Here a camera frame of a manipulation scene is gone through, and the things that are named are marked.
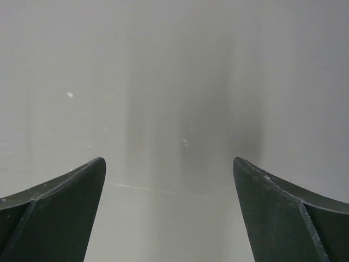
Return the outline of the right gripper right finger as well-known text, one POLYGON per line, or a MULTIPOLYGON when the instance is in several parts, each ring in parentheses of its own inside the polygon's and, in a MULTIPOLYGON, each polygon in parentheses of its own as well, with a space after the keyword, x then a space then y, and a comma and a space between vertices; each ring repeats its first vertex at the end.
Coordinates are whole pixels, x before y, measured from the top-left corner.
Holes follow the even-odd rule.
POLYGON ((255 261, 348 261, 348 204, 243 158, 233 177, 255 261))

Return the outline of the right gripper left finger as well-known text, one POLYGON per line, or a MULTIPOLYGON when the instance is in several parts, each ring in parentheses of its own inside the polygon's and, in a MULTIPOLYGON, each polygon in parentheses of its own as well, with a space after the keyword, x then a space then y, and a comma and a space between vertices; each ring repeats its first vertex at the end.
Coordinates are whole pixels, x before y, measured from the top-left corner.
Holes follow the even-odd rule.
POLYGON ((84 261, 105 176, 99 157, 1 198, 1 261, 84 261))

